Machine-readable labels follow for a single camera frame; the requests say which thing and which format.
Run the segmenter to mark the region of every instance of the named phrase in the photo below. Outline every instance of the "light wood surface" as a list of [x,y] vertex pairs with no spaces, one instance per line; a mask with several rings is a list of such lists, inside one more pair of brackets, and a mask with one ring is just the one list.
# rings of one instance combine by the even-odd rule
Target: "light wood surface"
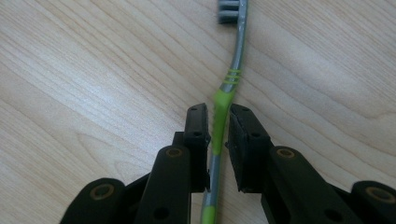
[[[212,117],[235,35],[216,0],[2,0],[0,29],[1,223],[57,223],[89,182],[149,172],[188,107]],[[396,188],[395,76],[395,1],[250,1],[235,101],[335,186]],[[266,223],[228,151],[221,181],[219,223]]]

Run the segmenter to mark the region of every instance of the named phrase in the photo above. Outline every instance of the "green grip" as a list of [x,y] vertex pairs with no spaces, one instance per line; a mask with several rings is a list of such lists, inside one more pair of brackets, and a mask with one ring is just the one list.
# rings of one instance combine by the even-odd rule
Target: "green grip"
[[213,119],[212,153],[219,155],[222,149],[225,121],[235,96],[235,89],[230,92],[218,90],[215,94],[215,117]]
[[202,213],[201,223],[203,224],[215,224],[216,220],[216,207],[207,206]]

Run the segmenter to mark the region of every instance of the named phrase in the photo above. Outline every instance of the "screw hole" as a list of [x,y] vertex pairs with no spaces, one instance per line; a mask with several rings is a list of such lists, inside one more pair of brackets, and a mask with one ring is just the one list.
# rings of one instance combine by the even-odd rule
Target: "screw hole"
[[157,220],[164,220],[169,217],[169,210],[165,207],[159,207],[154,211],[154,218]]
[[342,222],[343,221],[343,216],[341,216],[341,214],[335,210],[332,209],[326,209],[324,210],[324,215],[326,215],[326,217],[334,222]]
[[293,158],[295,156],[294,152],[287,148],[281,148],[276,151],[276,154],[278,156],[284,157],[284,158]]
[[99,201],[110,197],[114,192],[114,186],[111,184],[101,184],[91,190],[92,199]]
[[396,203],[396,197],[384,189],[368,187],[366,193],[382,203]]
[[168,155],[168,157],[179,157],[181,154],[183,154],[183,151],[178,148],[169,148],[166,150],[166,155]]

